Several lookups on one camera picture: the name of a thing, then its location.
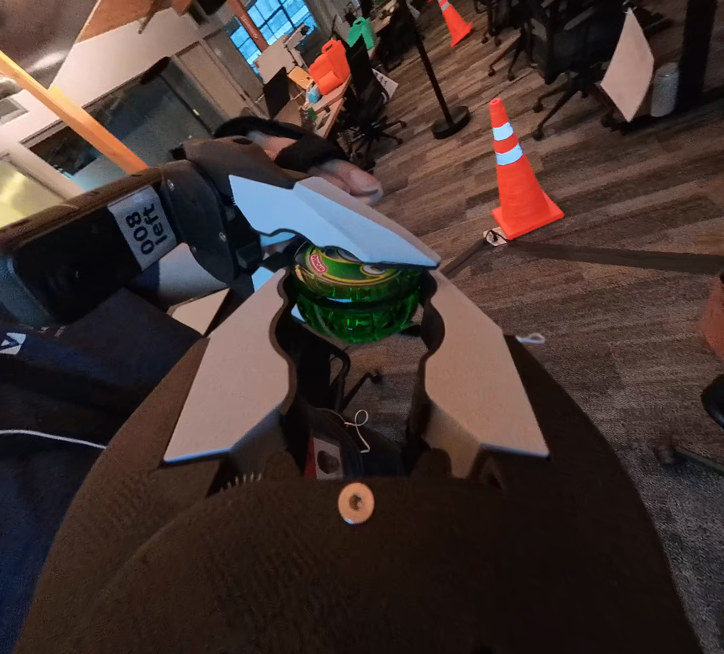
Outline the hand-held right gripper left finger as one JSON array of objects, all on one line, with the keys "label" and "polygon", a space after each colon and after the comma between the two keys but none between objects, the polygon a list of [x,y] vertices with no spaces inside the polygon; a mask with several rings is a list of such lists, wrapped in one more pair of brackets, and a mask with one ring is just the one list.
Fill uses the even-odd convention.
[{"label": "hand-held right gripper left finger", "polygon": [[285,449],[282,417],[296,391],[296,372],[276,338],[290,308],[286,269],[275,272],[211,333],[163,462],[221,459],[264,465]]}]

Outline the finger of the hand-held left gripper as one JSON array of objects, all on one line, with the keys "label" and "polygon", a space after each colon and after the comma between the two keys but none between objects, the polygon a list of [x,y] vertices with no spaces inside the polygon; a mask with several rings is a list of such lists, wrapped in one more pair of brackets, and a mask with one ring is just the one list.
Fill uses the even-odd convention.
[{"label": "finger of the hand-held left gripper", "polygon": [[229,289],[218,290],[169,309],[169,316],[200,335],[213,333],[229,316]]},{"label": "finger of the hand-held left gripper", "polygon": [[322,178],[290,188],[230,176],[235,205],[263,238],[297,235],[376,266],[437,269],[439,254],[374,208]]}]

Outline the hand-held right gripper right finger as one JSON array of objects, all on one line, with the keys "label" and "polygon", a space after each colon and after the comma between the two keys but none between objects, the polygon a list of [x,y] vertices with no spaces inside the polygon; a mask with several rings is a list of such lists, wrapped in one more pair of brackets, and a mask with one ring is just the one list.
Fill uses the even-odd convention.
[{"label": "hand-held right gripper right finger", "polygon": [[444,452],[453,476],[473,476],[489,451],[548,459],[501,328],[437,270],[423,274],[421,296],[412,439]]}]

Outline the green translucent yoyo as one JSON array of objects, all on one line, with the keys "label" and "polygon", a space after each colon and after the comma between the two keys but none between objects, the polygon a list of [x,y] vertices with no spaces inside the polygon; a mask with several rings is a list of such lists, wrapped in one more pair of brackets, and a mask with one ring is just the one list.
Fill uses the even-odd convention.
[{"label": "green translucent yoyo", "polygon": [[420,304],[422,272],[362,262],[335,247],[303,244],[293,283],[299,315],[313,330],[352,344],[402,332]]}]

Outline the person's left hand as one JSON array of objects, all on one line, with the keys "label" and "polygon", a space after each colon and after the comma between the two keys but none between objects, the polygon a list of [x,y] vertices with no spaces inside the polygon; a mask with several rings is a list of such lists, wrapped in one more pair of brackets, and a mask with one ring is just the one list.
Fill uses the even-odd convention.
[{"label": "person's left hand", "polygon": [[326,180],[367,206],[376,206],[384,193],[382,184],[371,173],[347,160],[315,164],[308,174]]}]

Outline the black bag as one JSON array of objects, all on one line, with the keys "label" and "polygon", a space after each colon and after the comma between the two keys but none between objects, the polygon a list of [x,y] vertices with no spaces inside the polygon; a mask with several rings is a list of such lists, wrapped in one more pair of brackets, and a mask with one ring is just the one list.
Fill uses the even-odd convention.
[{"label": "black bag", "polygon": [[285,423],[285,439],[305,478],[353,481],[405,473],[396,443],[326,409],[313,408],[290,416]]}]

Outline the navy blue jacket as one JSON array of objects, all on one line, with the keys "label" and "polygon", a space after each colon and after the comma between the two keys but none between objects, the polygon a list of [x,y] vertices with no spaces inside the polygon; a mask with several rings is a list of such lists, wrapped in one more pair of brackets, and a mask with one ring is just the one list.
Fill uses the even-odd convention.
[{"label": "navy blue jacket", "polygon": [[66,511],[102,449],[201,335],[122,290],[83,319],[5,318],[1,647],[12,652]]}]

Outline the wooden beam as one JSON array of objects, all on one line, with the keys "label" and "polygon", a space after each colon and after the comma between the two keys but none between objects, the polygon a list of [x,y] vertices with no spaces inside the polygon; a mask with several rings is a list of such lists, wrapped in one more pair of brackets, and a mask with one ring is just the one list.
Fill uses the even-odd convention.
[{"label": "wooden beam", "polygon": [[57,87],[45,88],[39,81],[1,52],[2,75],[11,78],[29,92],[68,127],[73,129],[97,151],[109,158],[125,173],[132,175],[148,168],[147,163],[104,128],[82,106],[65,96]]}]

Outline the black office chair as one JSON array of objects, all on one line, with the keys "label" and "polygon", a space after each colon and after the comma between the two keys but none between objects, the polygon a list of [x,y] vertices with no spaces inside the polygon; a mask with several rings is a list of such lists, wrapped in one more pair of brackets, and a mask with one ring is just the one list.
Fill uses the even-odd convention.
[{"label": "black office chair", "polygon": [[[714,423],[723,431],[723,375],[715,378],[701,393],[701,405]],[[692,465],[723,477],[723,464],[710,457],[703,456],[680,445],[658,445],[654,448],[655,458],[667,468]]]},{"label": "black office chair", "polygon": [[347,48],[346,59],[352,90],[345,97],[340,115],[341,132],[345,134],[352,162],[362,170],[371,172],[375,166],[373,145],[383,139],[402,144],[403,139],[390,133],[390,130],[394,127],[405,129],[407,124],[404,120],[387,116],[386,106],[390,95],[374,74],[363,37]]},{"label": "black office chair", "polygon": [[529,22],[529,51],[531,64],[547,90],[532,109],[540,113],[546,98],[557,99],[531,132],[534,140],[544,138],[545,125],[576,94],[594,98],[611,118],[613,105],[601,90],[600,82],[622,29],[620,9],[603,1],[592,1],[577,12],[563,0],[539,6]]}]

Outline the black monitor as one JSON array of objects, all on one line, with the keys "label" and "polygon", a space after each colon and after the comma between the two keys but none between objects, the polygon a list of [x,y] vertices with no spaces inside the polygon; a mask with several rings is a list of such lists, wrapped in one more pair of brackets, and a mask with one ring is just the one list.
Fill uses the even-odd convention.
[{"label": "black monitor", "polygon": [[285,67],[281,67],[264,84],[263,95],[268,118],[274,120],[290,101],[289,78]]}]

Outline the orange bag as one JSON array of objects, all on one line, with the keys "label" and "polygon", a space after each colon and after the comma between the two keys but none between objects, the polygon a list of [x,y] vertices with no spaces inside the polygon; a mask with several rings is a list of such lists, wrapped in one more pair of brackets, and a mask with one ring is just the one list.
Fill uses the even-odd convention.
[{"label": "orange bag", "polygon": [[350,77],[346,50],[347,46],[343,41],[329,40],[322,46],[320,55],[309,66],[309,75],[321,96],[330,94]]}]

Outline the large orange traffic cone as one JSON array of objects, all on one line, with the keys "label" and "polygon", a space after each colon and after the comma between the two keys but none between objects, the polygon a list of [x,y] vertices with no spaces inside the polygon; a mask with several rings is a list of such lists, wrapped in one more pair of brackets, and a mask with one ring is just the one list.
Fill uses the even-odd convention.
[{"label": "large orange traffic cone", "polygon": [[564,218],[540,186],[501,98],[489,102],[500,203],[492,215],[510,241]]}]

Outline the green bag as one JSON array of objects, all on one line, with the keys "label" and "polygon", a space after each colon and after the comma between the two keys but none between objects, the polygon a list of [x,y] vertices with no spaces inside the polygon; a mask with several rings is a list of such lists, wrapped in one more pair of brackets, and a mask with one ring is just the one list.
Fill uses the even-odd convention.
[{"label": "green bag", "polygon": [[358,41],[363,40],[367,51],[373,51],[377,36],[372,22],[363,16],[357,17],[350,26],[346,39],[347,45],[352,48]]}]

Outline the blue paned window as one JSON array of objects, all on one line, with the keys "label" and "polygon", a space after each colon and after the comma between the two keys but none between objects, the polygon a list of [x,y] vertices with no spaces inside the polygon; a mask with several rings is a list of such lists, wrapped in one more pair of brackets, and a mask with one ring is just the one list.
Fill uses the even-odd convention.
[{"label": "blue paned window", "polygon": [[[247,10],[268,45],[284,35],[291,35],[303,26],[310,32],[317,26],[305,0],[251,0]],[[240,19],[233,17],[224,26],[224,30],[243,59],[252,67],[262,51],[242,26]]]}]

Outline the white hanging sheet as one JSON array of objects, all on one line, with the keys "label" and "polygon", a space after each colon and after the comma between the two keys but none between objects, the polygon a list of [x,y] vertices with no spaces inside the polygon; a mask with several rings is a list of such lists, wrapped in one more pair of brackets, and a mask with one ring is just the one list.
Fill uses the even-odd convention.
[{"label": "white hanging sheet", "polygon": [[629,123],[637,115],[654,75],[654,56],[632,9],[627,9],[621,34],[600,88]]}]

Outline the white cylinder bin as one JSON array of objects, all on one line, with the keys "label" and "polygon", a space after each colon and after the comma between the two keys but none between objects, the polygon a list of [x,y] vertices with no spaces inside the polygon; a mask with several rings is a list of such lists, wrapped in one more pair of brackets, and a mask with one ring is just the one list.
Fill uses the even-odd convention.
[{"label": "white cylinder bin", "polygon": [[669,62],[660,66],[653,78],[650,115],[660,118],[673,113],[678,97],[679,66]]}]

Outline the black stanchion post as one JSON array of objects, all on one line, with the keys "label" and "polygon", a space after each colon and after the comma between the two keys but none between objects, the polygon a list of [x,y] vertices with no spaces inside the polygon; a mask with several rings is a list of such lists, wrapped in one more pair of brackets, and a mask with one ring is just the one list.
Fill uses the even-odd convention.
[{"label": "black stanchion post", "polygon": [[411,29],[411,34],[423,65],[423,69],[429,80],[429,84],[434,92],[442,114],[442,117],[431,125],[431,134],[437,140],[446,139],[454,134],[457,134],[459,131],[464,129],[467,124],[469,124],[471,120],[471,113],[467,106],[448,106],[407,1],[397,0],[397,4],[403,12],[405,22]]}]

